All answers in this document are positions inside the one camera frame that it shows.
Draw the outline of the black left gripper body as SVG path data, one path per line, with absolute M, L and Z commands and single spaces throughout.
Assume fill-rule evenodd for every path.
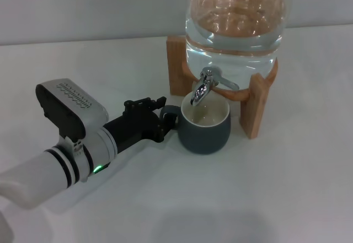
M 118 153 L 144 139 L 156 142 L 160 119 L 150 103 L 151 98 L 128 100 L 122 115 L 103 126 L 113 137 Z

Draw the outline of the black cup with white interior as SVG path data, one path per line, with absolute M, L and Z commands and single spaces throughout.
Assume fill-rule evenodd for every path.
M 219 151 L 231 133 L 231 112 L 227 100 L 210 92 L 201 103 L 192 106 L 188 94 L 180 106 L 167 105 L 160 118 L 176 115 L 176 130 L 181 144 L 190 152 L 208 155 Z

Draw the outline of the chrome faucet tap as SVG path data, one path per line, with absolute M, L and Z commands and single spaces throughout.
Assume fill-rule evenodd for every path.
M 192 92 L 190 104 L 192 106 L 200 104 L 211 89 L 216 87 L 219 83 L 230 88 L 232 91 L 239 90 L 238 84 L 222 76 L 222 71 L 219 67 L 211 66 L 203 68 L 200 73 L 200 80 L 196 83 L 195 89 Z

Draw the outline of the wooden dispenser stand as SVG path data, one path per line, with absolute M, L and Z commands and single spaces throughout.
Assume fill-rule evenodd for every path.
M 169 87 L 170 94 L 186 96 L 191 92 L 192 85 L 197 81 L 190 72 L 186 63 L 186 38 L 183 36 L 169 36 L 166 41 Z M 249 82 L 249 88 L 239 91 L 230 91 L 213 88 L 215 93 L 224 96 L 230 101 L 240 102 L 239 123 L 248 138 L 258 136 L 270 87 L 272 86 L 278 71 L 278 60 L 266 78 L 260 74 L 253 74 Z

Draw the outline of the glass water dispenser jar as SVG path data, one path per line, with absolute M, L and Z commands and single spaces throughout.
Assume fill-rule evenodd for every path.
M 197 75 L 216 66 L 227 79 L 272 70 L 289 14 L 288 0 L 190 0 L 186 60 Z

